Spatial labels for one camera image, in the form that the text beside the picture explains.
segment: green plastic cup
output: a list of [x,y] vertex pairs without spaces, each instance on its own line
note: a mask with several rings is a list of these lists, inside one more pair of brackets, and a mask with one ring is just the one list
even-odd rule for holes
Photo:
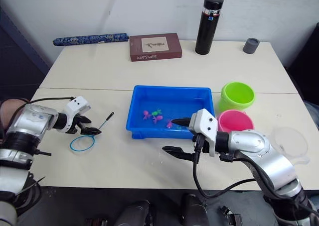
[[227,83],[221,90],[219,109],[221,112],[236,109],[242,111],[255,100],[255,92],[247,84],[240,82]]

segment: purple toy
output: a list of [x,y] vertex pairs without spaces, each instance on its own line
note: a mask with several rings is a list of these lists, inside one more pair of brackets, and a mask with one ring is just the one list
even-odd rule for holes
[[171,129],[173,127],[173,123],[171,122],[171,120],[168,120],[168,123],[167,123],[166,127],[168,129]]
[[149,114],[148,111],[143,111],[143,115],[144,115],[143,120],[146,120],[146,119],[148,119],[148,118],[150,118],[152,116],[151,114]]
[[162,115],[153,116],[154,124],[156,124],[159,120],[163,120],[163,116]]

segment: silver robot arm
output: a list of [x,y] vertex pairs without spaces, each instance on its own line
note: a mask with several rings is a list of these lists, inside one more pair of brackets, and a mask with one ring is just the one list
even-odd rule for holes
[[[225,162],[241,161],[252,172],[264,199],[274,210],[281,226],[319,225],[318,218],[311,213],[313,205],[308,200],[292,163],[278,153],[265,135],[255,131],[217,131],[217,120],[206,109],[199,110],[189,118],[175,119],[173,123],[188,126],[194,134],[195,153],[184,153],[181,148],[166,146],[163,150],[179,159],[190,160],[194,166],[199,163],[199,155],[209,153],[219,155]],[[196,176],[194,179],[201,194],[209,198]]]
[[71,100],[61,113],[55,109],[26,104],[22,113],[15,117],[0,145],[0,225],[16,225],[17,216],[24,212],[30,186],[34,186],[29,172],[34,155],[50,153],[37,149],[47,130],[57,129],[62,133],[74,134],[75,126],[81,134],[101,133],[94,127],[85,127],[91,121],[80,114],[90,109],[83,97]]

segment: book cover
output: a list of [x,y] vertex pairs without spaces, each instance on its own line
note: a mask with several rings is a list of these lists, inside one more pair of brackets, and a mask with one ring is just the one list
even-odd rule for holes
[[181,58],[177,33],[130,36],[131,61]]

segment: blue ring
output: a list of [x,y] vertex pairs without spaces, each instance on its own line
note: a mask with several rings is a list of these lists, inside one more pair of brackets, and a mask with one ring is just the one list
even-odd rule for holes
[[[91,144],[88,148],[83,149],[83,150],[74,149],[74,148],[72,147],[72,144],[73,144],[75,141],[77,141],[78,139],[81,139],[81,138],[84,138],[84,137],[92,138],[92,140],[93,140],[92,144]],[[73,141],[71,141],[71,143],[70,143],[70,149],[73,150],[73,151],[77,151],[77,152],[86,151],[86,150],[90,149],[94,144],[95,144],[95,138],[94,138],[93,135],[82,135],[82,136],[79,136],[79,137],[75,138]]]

